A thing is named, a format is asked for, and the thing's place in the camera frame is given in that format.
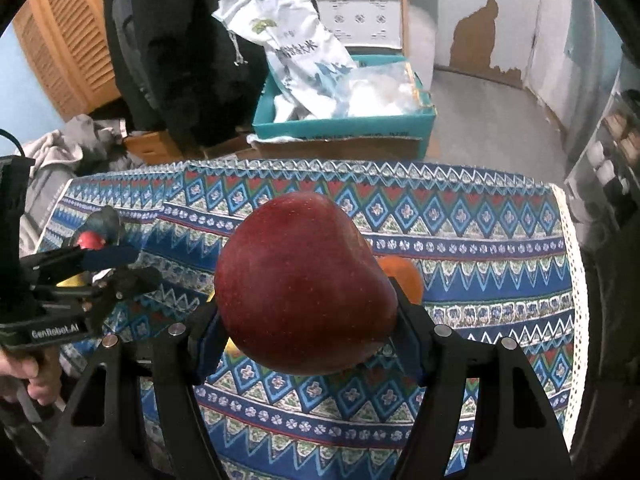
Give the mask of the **person's left hand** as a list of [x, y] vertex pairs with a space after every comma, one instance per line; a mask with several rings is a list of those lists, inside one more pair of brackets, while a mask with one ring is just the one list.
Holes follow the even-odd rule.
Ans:
[[50, 405], [61, 392], [61, 365], [58, 347], [42, 350], [36, 359], [25, 352], [1, 349], [1, 399], [9, 403], [17, 401], [14, 379], [26, 380], [26, 390], [32, 400], [40, 405]]

